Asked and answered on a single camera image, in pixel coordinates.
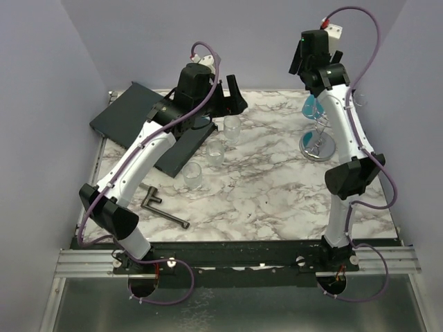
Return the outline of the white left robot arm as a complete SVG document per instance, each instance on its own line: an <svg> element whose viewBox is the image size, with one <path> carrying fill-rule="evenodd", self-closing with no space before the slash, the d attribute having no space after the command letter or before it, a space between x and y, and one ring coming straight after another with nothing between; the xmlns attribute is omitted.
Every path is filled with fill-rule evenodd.
<svg viewBox="0 0 443 332"><path fill-rule="evenodd" d="M138 228L139 217L128 205L147 173L194 127L197 118L234 116L247 108L236 77L226 79L228 95L224 95L216 66L187 64L177 86L152 105L136 139L114 168L96 185L80 188L83 220L91 219L106 230L131 255L129 264L138 273L148 272L154 260L151 244Z"/></svg>

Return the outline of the blue wine glass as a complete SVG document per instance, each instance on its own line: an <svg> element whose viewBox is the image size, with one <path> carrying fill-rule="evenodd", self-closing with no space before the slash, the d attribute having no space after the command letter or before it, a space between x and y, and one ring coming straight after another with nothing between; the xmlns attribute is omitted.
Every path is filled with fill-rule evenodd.
<svg viewBox="0 0 443 332"><path fill-rule="evenodd" d="M304 115L304 117L315 122L315 132L317 136L316 146L320 147L323 143L322 134L325 129L329 127L329 125L323 107L313 95L310 95L305 100L305 103L302 107L302 114Z"/></svg>

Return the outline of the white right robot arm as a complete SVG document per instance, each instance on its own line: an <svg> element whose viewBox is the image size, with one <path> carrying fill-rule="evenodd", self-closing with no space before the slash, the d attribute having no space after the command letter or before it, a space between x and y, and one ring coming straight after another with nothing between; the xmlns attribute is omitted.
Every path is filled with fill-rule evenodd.
<svg viewBox="0 0 443 332"><path fill-rule="evenodd" d="M339 37L337 29L302 32L289 73L298 75L305 88L319 101L329 120L339 165L325 172L325 184L332 195L329 223L318 254L320 266L336 270L352 255L348 239L352 227L352 201L361 196L385 165L383 154L376 154L364 139L350 95L350 79L340 63L342 52L333 52L330 40Z"/></svg>

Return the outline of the clear ribbed wine glass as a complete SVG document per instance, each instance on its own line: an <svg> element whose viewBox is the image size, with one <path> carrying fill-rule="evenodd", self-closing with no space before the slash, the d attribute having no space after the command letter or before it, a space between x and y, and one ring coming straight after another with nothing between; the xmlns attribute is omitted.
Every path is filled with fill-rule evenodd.
<svg viewBox="0 0 443 332"><path fill-rule="evenodd" d="M211 167L221 167L224 162L224 146L219 140L212 140L206 145L206 160Z"/></svg>

